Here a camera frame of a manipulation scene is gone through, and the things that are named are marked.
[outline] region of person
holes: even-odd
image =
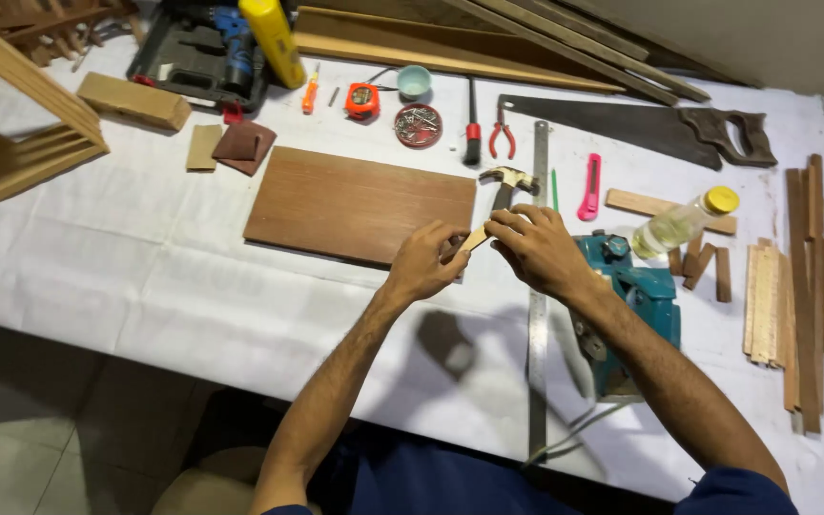
[[[485,224],[492,247],[533,289],[577,310],[631,373],[647,404],[706,471],[677,513],[795,513],[784,473],[745,418],[692,362],[662,339],[593,272],[548,208],[516,205]],[[348,421],[383,339],[412,302],[464,270],[440,251],[468,230],[440,221],[418,229],[396,254],[383,286],[291,404],[269,443],[250,513],[307,514],[307,487]],[[576,513],[511,468],[435,445],[398,444],[361,455],[352,513]]]

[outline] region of pink utility knife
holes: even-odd
[[[590,154],[587,161],[587,191],[584,192],[584,202],[578,207],[581,222],[596,220],[600,210],[600,167],[600,154]]]

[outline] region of hairy arm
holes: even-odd
[[[445,242],[468,232],[438,221],[403,243],[386,282],[285,413],[269,443],[251,514],[307,505],[307,485],[345,427],[390,327],[412,302],[441,291],[463,271],[468,252],[447,265],[439,258]]]
[[[702,468],[744,468],[787,491],[781,467],[749,422],[704,372],[600,280],[557,212],[517,205],[510,213],[493,212],[485,228],[498,238],[492,247],[521,280],[577,310],[594,326],[660,422]]]

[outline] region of floor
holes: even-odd
[[[0,328],[0,514],[149,513],[220,388]]]

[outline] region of pliers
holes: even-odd
[[[505,125],[505,107],[498,102],[498,121],[494,123],[494,132],[492,132],[492,137],[488,140],[488,149],[492,152],[492,158],[498,158],[498,153],[494,150],[494,140],[498,137],[501,129],[505,131],[507,141],[511,144],[511,151],[507,154],[507,158],[513,159],[514,152],[517,151],[517,144],[516,141],[514,141],[514,135],[511,134],[511,128]]]

